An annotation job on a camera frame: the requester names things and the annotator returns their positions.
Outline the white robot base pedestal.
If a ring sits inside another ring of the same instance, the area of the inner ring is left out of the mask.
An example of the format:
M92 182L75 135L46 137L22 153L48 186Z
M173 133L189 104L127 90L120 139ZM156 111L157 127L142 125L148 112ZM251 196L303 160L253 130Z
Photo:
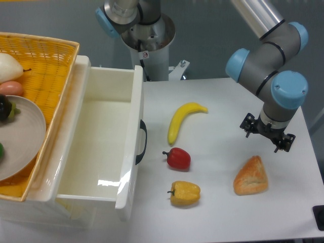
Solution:
M132 65L142 66L144 80L177 81L186 79L190 65L181 60L176 66L169 65L169 47L175 39L174 22L165 14L152 25L136 24L121 34L130 51Z

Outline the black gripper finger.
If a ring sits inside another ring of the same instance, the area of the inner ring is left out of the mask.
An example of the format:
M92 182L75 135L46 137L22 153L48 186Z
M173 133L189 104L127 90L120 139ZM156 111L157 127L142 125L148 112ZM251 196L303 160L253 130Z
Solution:
M274 152L277 153L279 150L289 152L295 138L296 136L294 134L278 134L278 136L273 139L273 144L275 145Z
M251 113L247 113L239 127L245 131L246 138L248 138L255 132L255 117Z

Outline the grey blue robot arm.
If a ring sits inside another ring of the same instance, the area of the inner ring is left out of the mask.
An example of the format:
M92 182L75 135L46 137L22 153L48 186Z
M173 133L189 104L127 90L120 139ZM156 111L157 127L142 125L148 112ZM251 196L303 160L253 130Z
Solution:
M259 116L247 114L240 127L270 139L277 150L289 151L295 136L285 129L303 104L308 83L303 75L281 67L307 45L307 30L297 22L287 23L269 1L232 5L262 43L255 51L237 50L226 64L226 74L264 103ZM122 38L145 81L182 77L185 61L169 66L175 26L161 12L160 1L106 1L96 10L96 18L108 36Z

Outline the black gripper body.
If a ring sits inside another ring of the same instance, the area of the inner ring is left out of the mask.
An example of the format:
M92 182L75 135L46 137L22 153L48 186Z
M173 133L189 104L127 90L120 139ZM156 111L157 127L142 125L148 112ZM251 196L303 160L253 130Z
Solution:
M260 119L254 120L250 125L250 133L260 134L268 138L274 145L280 145L285 140L289 139L288 135L284 133L284 128L275 129L272 124L264 124Z

